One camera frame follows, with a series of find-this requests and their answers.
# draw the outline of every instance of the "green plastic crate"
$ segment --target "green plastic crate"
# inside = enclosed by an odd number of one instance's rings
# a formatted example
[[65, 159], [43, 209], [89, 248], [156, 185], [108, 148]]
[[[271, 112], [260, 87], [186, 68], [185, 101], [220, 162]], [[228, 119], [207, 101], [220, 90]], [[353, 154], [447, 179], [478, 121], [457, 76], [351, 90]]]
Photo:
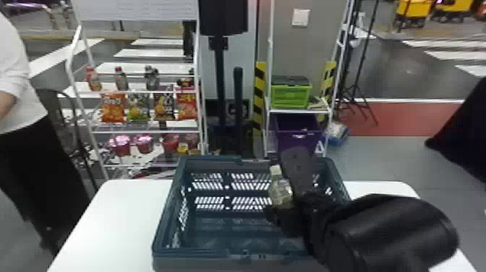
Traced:
[[272, 77], [272, 108], [307, 109], [312, 85], [306, 77]]

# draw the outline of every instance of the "bottle cap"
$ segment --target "bottle cap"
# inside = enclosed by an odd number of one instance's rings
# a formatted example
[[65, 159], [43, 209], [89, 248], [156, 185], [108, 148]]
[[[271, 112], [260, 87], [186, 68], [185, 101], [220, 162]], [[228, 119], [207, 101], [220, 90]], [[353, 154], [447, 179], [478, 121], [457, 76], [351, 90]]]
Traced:
[[280, 168], [280, 164], [270, 166], [270, 174], [272, 176], [282, 175], [282, 169]]

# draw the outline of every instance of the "white table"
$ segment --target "white table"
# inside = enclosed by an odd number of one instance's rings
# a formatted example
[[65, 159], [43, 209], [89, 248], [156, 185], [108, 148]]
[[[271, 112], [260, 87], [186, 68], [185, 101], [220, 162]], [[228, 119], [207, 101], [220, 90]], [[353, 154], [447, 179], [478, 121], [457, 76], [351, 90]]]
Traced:
[[[351, 198], [370, 193], [419, 197], [403, 182], [345, 182]], [[48, 272], [150, 272], [151, 245], [171, 180], [105, 183]], [[475, 272], [462, 251], [432, 272]]]

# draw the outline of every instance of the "person's arm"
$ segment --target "person's arm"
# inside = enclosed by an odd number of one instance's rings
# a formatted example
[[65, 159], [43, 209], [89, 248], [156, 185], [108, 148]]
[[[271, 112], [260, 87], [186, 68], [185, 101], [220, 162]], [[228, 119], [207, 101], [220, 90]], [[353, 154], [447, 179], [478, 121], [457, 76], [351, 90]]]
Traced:
[[29, 84], [29, 61], [19, 33], [0, 14], [0, 122], [12, 110]]
[[0, 91], [0, 122], [14, 107], [16, 100], [15, 96]]

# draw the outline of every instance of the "yellow and black striped tape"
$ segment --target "yellow and black striped tape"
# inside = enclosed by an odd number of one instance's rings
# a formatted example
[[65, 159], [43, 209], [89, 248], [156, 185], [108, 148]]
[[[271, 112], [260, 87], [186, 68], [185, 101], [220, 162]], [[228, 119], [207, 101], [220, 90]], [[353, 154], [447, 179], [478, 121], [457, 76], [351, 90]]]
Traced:
[[255, 68], [255, 88], [253, 97], [253, 136], [261, 136], [263, 128], [263, 117], [265, 108], [265, 73], [267, 64], [257, 61]]
[[[322, 90], [322, 95], [324, 95], [325, 100], [331, 104], [332, 89], [334, 84], [334, 72], [336, 71], [336, 62], [327, 61], [324, 67], [323, 73], [323, 83], [320, 86]], [[325, 114], [318, 114], [317, 121], [323, 122], [325, 119]]]

